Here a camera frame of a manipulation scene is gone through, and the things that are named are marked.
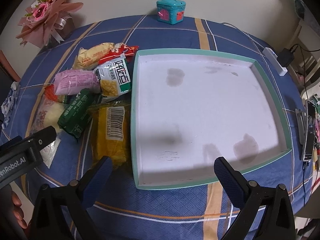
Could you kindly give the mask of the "person's left hand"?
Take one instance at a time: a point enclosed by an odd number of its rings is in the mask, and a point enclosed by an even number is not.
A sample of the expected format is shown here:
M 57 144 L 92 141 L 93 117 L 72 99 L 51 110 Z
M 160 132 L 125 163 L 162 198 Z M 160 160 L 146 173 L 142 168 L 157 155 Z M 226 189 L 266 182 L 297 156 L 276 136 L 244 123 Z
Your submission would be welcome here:
M 23 213 L 23 210 L 21 209 L 22 202 L 21 202 L 20 198 L 18 197 L 18 195 L 14 191 L 12 191 L 11 197 L 12 197 L 12 203 L 14 205 L 13 214 L 14 214 L 15 218 L 17 219 L 19 226 L 23 230 L 25 230 L 25 229 L 27 229 L 28 225 L 27 225 L 26 221 L 24 220 L 24 213 Z

